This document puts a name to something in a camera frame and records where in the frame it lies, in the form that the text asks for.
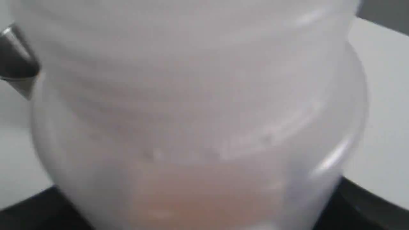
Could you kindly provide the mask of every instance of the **white table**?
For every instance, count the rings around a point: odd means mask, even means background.
[[[364,65],[371,106],[344,175],[409,210],[409,36],[357,19],[349,40]]]
[[[356,19],[349,39],[368,75],[371,111],[364,141],[345,176],[409,210],[409,37]],[[30,143],[27,102],[4,82],[0,108],[1,210],[52,183]]]

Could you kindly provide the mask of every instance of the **plastic container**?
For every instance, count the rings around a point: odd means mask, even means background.
[[[14,1],[38,155],[98,230],[305,230],[359,140],[359,1]]]

